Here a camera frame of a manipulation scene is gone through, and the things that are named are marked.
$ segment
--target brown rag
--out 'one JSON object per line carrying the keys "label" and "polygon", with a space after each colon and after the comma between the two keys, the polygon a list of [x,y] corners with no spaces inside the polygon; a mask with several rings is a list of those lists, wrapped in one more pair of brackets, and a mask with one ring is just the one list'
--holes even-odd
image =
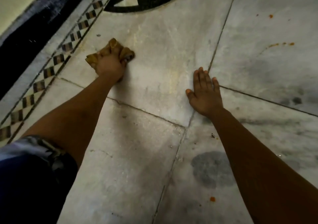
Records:
{"label": "brown rag", "polygon": [[86,56],[87,63],[93,68],[96,69],[96,66],[98,64],[98,53],[103,57],[107,56],[112,53],[114,48],[119,48],[119,60],[122,62],[123,60],[126,61],[126,64],[133,60],[135,57],[135,53],[130,50],[129,48],[123,47],[115,38],[112,38],[108,44],[101,50],[99,50],[97,53],[89,54]]}

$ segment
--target person's right hand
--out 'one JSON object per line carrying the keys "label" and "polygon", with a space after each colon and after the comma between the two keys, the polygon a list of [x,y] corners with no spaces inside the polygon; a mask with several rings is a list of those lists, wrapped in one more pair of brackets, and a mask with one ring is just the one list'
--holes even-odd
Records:
{"label": "person's right hand", "polygon": [[214,111],[223,108],[220,85],[214,77],[211,81],[208,71],[203,71],[200,67],[193,74],[193,88],[185,90],[190,105],[199,114],[210,117]]}

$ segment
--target hand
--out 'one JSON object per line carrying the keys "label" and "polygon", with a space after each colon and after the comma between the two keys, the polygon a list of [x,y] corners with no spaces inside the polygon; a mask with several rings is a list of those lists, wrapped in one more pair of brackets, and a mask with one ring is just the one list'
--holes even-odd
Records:
{"label": "hand", "polygon": [[208,71],[203,71],[200,67],[193,74],[193,88],[185,90],[190,105],[199,114],[210,117],[214,111],[223,108],[223,102],[220,93],[220,85],[214,77],[211,81]]}
{"label": "hand", "polygon": [[97,53],[98,63],[95,70],[99,76],[106,73],[114,78],[115,81],[118,81],[123,77],[127,61],[123,60],[120,62],[120,50],[120,48],[114,47],[112,48],[111,53],[105,56],[101,55],[101,53]]}

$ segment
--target person's right arm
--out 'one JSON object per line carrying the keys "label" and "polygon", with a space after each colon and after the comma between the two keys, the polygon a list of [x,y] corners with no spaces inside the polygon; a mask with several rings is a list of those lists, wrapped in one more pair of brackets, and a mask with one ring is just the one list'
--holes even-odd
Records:
{"label": "person's right arm", "polygon": [[216,128],[254,223],[317,223],[318,190],[223,108],[216,78],[199,68],[193,86],[189,102]]}

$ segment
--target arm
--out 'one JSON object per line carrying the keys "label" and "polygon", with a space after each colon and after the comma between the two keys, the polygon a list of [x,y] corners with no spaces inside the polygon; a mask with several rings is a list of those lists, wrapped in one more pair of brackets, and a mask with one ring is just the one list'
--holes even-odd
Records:
{"label": "arm", "polygon": [[194,72],[191,106],[216,128],[254,223],[314,223],[318,190],[292,170],[223,108],[220,87],[207,71]]}
{"label": "arm", "polygon": [[39,119],[23,136],[38,135],[69,153],[80,167],[93,136],[101,108],[111,87],[123,76],[126,63],[119,62],[119,49],[101,57],[99,75],[79,94]]}

